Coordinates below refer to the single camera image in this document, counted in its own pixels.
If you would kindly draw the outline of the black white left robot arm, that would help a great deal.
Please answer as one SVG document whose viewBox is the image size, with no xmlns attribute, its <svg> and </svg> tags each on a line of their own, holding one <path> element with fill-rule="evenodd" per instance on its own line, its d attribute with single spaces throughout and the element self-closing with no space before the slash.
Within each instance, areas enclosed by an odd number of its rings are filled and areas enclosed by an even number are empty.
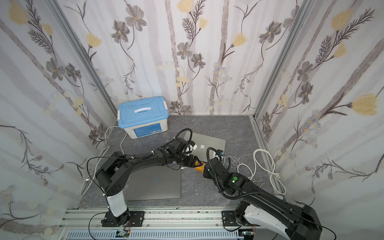
<svg viewBox="0 0 384 240">
<path fill-rule="evenodd" d="M 172 140 L 158 147 L 149 154 L 125 155 L 114 152 L 90 177 L 102 191 L 108 211 L 101 224 L 103 227 L 127 227 L 133 219 L 126 204 L 123 189 L 132 173 L 149 167 L 162 167 L 175 163 L 181 168 L 197 168 L 203 163 L 192 154 L 195 142 L 193 131 L 189 128 L 181 130 Z"/>
</svg>

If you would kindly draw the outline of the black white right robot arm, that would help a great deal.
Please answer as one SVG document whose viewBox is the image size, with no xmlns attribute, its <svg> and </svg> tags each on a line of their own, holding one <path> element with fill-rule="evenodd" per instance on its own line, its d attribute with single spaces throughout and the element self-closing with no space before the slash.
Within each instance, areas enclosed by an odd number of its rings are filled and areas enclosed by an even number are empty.
<svg viewBox="0 0 384 240">
<path fill-rule="evenodd" d="M 203 176 L 214 181 L 224 198 L 240 200 L 234 211 L 239 225 L 257 225 L 287 240 L 320 239 L 323 227 L 313 208 L 285 202 L 244 175 L 230 172 L 223 166 L 219 150 L 208 148 L 206 155 Z"/>
</svg>

